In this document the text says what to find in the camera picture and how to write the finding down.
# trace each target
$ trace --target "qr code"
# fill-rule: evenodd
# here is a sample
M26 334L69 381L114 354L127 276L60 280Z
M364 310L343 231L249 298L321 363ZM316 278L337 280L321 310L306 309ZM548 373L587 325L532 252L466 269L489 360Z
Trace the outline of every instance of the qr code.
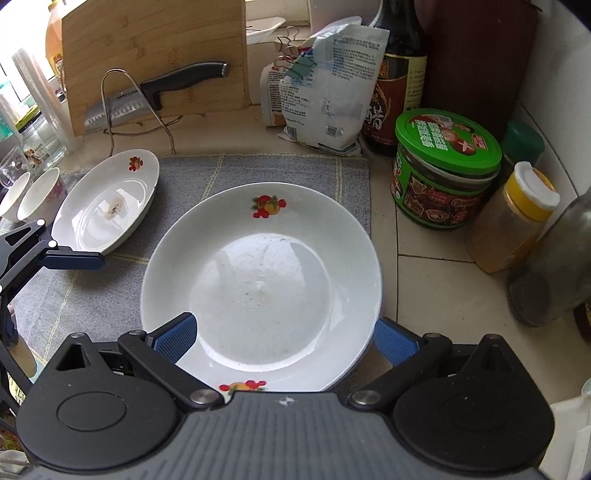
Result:
M331 137L341 137L343 135L343 127L333 127L328 125L326 127L326 134Z

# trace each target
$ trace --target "gray placemat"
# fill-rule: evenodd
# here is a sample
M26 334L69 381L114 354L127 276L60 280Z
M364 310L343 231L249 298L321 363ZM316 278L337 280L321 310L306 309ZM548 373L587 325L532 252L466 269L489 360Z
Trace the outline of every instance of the gray placemat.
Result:
M139 296L150 255L181 215L215 193L260 181L303 185L337 200L369 233L369 168L364 159L223 154L160 160L150 211L131 237L106 257L101 270L43 268L17 295L19 333L40 362L47 362L72 332L86 332L93 341L104 342L141 328ZM66 188L70 190L87 172L64 173ZM353 383L350 375L343 387L348 390Z

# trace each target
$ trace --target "cutting board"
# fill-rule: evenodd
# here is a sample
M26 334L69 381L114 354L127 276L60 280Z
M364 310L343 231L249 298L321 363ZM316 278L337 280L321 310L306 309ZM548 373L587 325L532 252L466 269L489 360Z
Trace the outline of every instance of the cutting board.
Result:
M75 135L86 109L100 101L109 69L136 82L205 60L230 64L224 79L163 93L162 117L248 106L244 0L87 0L62 22L64 78ZM107 96L131 86L122 73L105 82ZM148 119L150 115L140 117Z

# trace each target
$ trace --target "knife handle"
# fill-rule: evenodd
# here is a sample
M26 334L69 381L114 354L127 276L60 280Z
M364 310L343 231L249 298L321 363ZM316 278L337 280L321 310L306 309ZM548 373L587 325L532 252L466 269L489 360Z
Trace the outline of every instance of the knife handle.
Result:
M225 61L200 61L141 82L139 87L150 105L158 111L162 109L161 92L184 90L204 80L227 77L229 72L230 65Z

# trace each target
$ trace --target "knife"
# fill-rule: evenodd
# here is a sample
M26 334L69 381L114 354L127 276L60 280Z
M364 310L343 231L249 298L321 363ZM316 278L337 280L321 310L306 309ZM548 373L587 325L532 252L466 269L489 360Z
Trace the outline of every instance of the knife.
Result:
M184 90L208 79L224 78L228 76L229 71L230 65L225 61L200 61L138 85L148 99L148 103L154 110L159 111L162 109L160 93ZM150 113L150 107L135 87L106 98L105 105L112 127ZM105 128L107 128L105 111L102 102L98 102L86 110L84 131L89 134Z

